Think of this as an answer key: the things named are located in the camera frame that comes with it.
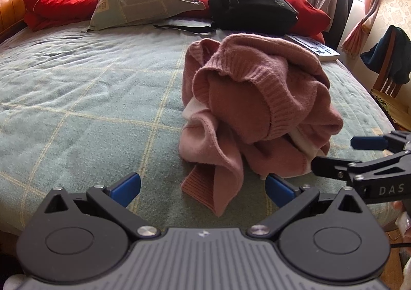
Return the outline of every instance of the book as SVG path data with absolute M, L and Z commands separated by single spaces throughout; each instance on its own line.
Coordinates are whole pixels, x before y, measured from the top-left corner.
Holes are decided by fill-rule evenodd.
M 286 35 L 286 39 L 299 44 L 300 46 L 308 49 L 314 53 L 320 62 L 332 62 L 336 61 L 340 54 L 335 50 L 327 47 L 325 44 L 318 42 L 310 37 L 299 36 L 299 35 Z

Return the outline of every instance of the dark jacket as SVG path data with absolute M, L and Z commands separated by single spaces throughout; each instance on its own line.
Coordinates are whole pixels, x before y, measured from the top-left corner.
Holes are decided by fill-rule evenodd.
M 323 32 L 325 44 L 337 50 L 348 20 L 348 0 L 337 0 L 334 19 L 328 32 Z
M 411 72 L 411 42 L 407 34 L 399 27 L 391 25 L 388 27 L 382 39 L 369 51 L 360 55 L 365 66 L 370 70 L 379 73 L 387 54 L 391 32 L 395 32 L 394 49 L 391 55 L 391 68 L 388 76 L 393 82 L 399 85 L 410 81 Z

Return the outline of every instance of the metal screw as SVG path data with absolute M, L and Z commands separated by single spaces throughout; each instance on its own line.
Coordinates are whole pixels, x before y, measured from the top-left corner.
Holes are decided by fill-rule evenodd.
M 140 226 L 137 233 L 143 237 L 151 237 L 157 234 L 157 229 L 151 225 Z
M 250 228 L 250 232 L 252 235 L 267 235 L 270 233 L 270 229 L 263 224 L 257 224 Z

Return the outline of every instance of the backpack strap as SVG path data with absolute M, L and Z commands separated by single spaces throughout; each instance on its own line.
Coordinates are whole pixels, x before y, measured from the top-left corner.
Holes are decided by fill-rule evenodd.
M 201 26 L 201 27 L 191 27 L 191 26 L 180 26 L 180 25 L 154 25 L 156 28 L 174 28 L 176 30 L 185 30 L 191 33 L 212 33 L 217 27 L 214 23 L 211 26 Z

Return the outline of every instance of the gray pillow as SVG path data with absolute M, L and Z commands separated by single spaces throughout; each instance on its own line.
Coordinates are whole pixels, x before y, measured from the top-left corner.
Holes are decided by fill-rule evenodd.
M 205 8 L 199 0 L 99 0 L 88 29 L 148 24 Z

